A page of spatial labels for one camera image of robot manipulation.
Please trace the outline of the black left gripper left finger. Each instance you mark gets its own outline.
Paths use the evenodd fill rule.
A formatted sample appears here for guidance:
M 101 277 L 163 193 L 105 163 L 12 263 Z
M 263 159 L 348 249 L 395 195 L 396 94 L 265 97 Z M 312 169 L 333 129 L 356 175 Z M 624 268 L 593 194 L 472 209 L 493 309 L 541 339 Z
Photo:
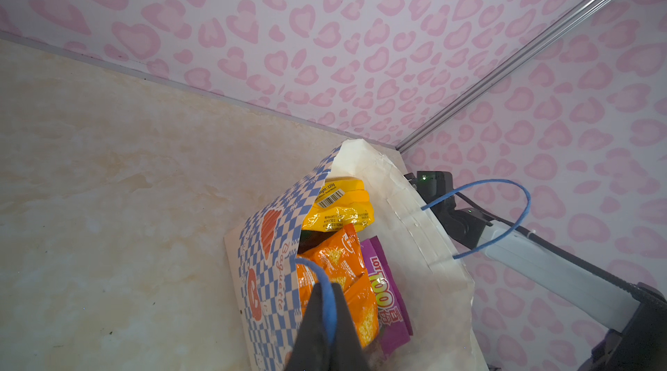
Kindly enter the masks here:
M 333 365 L 331 343 L 325 329 L 321 285 L 316 284 L 308 301 L 286 371 L 326 371 Z

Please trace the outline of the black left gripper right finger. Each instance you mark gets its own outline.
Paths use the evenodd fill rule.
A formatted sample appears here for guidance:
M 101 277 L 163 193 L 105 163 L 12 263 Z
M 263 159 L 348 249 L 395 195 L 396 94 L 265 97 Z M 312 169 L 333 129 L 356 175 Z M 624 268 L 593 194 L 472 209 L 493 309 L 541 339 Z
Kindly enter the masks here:
M 335 341 L 331 347 L 331 369 L 340 371 L 368 371 L 363 349 L 354 327 L 342 288 L 334 283 L 337 311 L 337 327 Z

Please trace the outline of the purple grape candy bag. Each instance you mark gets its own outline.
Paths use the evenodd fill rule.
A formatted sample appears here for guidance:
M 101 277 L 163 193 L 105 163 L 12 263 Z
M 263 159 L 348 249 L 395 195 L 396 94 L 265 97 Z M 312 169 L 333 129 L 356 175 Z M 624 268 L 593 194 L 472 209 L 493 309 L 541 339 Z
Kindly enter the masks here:
M 373 341 L 379 346 L 375 351 L 380 359 L 387 360 L 410 342 L 413 327 L 380 239 L 371 237 L 363 241 L 361 252 L 378 305 L 380 334 Z

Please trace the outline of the small orange snack packet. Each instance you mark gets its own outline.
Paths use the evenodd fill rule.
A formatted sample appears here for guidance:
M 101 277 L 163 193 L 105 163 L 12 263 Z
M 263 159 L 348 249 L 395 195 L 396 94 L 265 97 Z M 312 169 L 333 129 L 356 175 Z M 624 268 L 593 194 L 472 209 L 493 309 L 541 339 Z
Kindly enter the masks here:
M 340 285 L 360 344 L 368 347 L 380 334 L 379 309 L 354 225 L 345 225 L 297 258 L 315 263 Z

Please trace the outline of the blue checkered paper bag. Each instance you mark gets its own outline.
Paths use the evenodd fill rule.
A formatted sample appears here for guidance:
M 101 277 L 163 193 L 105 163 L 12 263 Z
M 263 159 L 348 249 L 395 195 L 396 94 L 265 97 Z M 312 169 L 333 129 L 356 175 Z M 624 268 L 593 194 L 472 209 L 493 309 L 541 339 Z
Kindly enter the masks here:
M 347 140 L 273 202 L 225 235 L 236 301 L 253 370 L 282 370 L 302 323 L 295 257 L 302 222 L 330 178 L 363 181 L 377 237 L 406 304 L 413 337 L 384 370 L 485 370 L 472 330 L 474 280 L 424 200 L 385 155 Z

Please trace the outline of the yellow orange candy bag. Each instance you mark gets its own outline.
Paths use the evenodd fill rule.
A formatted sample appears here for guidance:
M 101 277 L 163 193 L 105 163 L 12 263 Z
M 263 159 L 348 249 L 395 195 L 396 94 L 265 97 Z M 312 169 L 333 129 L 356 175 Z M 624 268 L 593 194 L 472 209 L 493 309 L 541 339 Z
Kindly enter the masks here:
M 364 182 L 345 176 L 324 183 L 312 209 L 304 218 L 302 228 L 312 232 L 335 233 L 352 224 L 356 231 L 361 231 L 374 221 L 374 207 Z

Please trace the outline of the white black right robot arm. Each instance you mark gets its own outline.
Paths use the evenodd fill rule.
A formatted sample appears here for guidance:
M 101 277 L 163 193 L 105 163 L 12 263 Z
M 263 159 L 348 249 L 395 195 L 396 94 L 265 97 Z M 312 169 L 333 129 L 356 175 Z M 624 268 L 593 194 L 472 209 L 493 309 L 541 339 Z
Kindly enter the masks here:
M 524 227 L 529 214 L 508 221 L 464 196 L 447 171 L 419 171 L 406 180 L 424 200 L 446 234 L 565 299 L 608 329 L 591 351 L 583 370 L 664 370 L 666 298 L 657 289 L 636 284 L 550 244 Z

